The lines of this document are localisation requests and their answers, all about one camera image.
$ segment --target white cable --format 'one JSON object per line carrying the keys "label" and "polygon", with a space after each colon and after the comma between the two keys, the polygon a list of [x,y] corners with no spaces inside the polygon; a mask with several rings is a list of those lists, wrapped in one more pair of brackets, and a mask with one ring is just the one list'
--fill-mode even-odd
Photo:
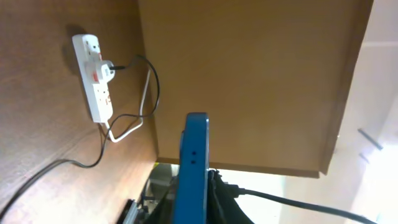
{"label": "white cable", "polygon": [[[147,80],[145,82],[145,87],[144,87],[144,92],[142,93],[142,99],[141,99],[141,104],[139,107],[139,115],[142,115],[142,110],[144,108],[144,102],[145,102],[145,96],[147,94],[147,89],[148,89],[148,84],[149,84],[149,78],[150,78],[150,69],[148,70],[148,74],[147,74]],[[109,138],[111,139],[112,142],[119,142],[120,140],[124,139],[124,137],[126,137],[128,134],[132,133],[134,130],[136,130],[137,128],[141,127],[144,124],[144,120],[143,118],[139,118],[140,123],[129,129],[128,131],[125,131],[122,135],[120,135],[120,137],[118,137],[117,139],[114,138],[113,133],[111,130],[109,130],[109,123],[105,122],[105,127],[106,129],[109,130]]]}

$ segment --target brown wooden cabinet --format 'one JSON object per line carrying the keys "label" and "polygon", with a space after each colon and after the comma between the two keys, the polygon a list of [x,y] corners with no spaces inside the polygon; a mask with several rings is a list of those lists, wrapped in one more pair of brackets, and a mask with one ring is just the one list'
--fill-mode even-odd
{"label": "brown wooden cabinet", "polygon": [[372,3],[139,1],[159,161],[178,162],[186,114],[204,111],[211,167],[326,174]]}

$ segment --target plug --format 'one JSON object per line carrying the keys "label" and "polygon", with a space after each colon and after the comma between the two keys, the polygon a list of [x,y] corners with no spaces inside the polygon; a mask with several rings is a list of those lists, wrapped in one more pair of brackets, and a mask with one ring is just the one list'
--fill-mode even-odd
{"label": "plug", "polygon": [[112,66],[113,63],[109,60],[88,62],[86,75],[92,84],[107,84],[115,75],[115,71],[110,69]]}

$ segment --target white wall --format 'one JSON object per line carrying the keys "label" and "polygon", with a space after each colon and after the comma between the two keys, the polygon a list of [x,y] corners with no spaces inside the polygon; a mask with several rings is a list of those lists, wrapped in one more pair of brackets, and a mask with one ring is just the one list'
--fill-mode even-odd
{"label": "white wall", "polygon": [[[398,1],[374,2],[329,174],[318,180],[287,177],[285,197],[351,210],[374,147],[358,132],[378,138],[398,93]],[[344,223],[343,218],[282,207],[280,224]]]}

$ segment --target electrical outlet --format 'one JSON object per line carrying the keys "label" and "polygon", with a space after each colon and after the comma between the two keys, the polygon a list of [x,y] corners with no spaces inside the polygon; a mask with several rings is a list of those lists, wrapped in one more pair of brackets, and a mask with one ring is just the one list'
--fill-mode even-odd
{"label": "electrical outlet", "polygon": [[105,123],[111,118],[113,108],[108,82],[114,77],[110,61],[102,61],[98,38],[91,34],[72,37],[81,79],[85,87],[91,117],[96,123]]}

